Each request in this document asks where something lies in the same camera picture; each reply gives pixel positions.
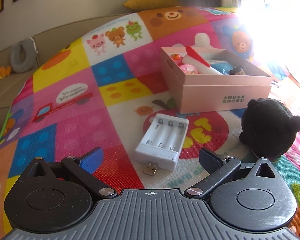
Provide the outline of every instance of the cartoon truck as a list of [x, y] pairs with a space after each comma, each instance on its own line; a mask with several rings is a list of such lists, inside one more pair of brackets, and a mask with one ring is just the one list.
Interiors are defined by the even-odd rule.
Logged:
[[58, 111], [64, 107], [78, 104], [83, 105], [87, 103], [92, 97], [92, 92], [86, 93], [88, 89], [87, 84], [77, 83], [63, 89], [56, 98], [57, 107], [53, 108], [53, 103], [48, 103], [42, 106], [35, 115], [32, 122], [40, 122], [45, 116]]

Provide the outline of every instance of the triangular hole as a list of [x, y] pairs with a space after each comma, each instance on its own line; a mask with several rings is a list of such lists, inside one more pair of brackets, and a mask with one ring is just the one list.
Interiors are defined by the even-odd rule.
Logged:
[[40, 177], [45, 176], [46, 172], [44, 171], [44, 168], [42, 167], [41, 163], [35, 163], [31, 170], [29, 171], [30, 177]]
[[257, 171], [257, 176], [266, 178], [275, 178], [275, 175], [267, 163], [262, 163]]

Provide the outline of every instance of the gray ribbed platform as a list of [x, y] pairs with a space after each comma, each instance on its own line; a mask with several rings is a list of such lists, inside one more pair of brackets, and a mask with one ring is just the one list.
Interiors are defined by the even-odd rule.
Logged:
[[101, 200], [81, 224], [53, 234], [14, 229], [5, 240], [289, 240], [299, 239], [288, 229], [268, 234], [234, 230], [219, 222], [201, 200], [183, 197], [176, 189], [123, 190]]

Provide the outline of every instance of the couch backrest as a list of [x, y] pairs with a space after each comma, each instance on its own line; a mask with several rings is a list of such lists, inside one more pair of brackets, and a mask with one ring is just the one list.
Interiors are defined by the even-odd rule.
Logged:
[[[97, 17], [92, 19], [86, 19], [78, 22], [72, 22], [66, 25], [62, 25], [45, 32], [34, 35], [34, 41], [38, 51], [38, 65], [39, 67], [57, 54], [61, 49], [69, 45], [71, 42], [77, 40], [84, 34], [92, 31], [101, 25], [117, 19], [121, 15], [112, 15], [106, 17]], [[10, 65], [9, 62], [10, 47], [0, 51], [0, 67]]]

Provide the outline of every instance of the cartoon frog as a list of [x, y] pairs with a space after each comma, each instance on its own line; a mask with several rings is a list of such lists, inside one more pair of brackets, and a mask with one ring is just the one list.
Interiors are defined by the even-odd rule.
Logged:
[[126, 28], [127, 28], [127, 34], [131, 35], [131, 37], [133, 37], [135, 41], [138, 38], [142, 39], [141, 25], [139, 24], [139, 22], [129, 21], [128, 24], [126, 25]]

